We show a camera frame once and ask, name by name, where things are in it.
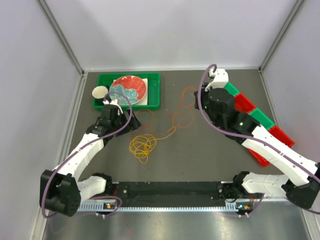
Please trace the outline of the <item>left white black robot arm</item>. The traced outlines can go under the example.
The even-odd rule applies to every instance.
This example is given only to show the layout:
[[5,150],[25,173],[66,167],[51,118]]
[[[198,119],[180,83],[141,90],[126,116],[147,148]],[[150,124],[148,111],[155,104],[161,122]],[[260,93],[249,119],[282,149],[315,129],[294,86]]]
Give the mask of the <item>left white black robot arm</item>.
[[46,211],[72,217],[83,202],[96,196],[109,198],[114,191],[111,176],[96,172],[85,180],[80,177],[110,140],[140,126],[131,107],[123,111],[117,104],[106,104],[68,157],[53,170],[41,174],[39,206],[43,217],[49,217]]

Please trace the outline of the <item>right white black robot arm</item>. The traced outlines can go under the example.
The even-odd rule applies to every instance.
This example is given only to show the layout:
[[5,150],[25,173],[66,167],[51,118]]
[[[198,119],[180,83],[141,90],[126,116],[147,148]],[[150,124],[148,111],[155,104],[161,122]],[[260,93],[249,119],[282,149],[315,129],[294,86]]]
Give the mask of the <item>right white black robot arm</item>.
[[274,137],[258,120],[236,109],[235,97],[224,88],[194,92],[195,108],[211,127],[244,148],[262,156],[281,171],[280,175],[242,171],[233,178],[239,198],[261,193],[287,198],[294,205],[311,209],[320,192],[320,165]]

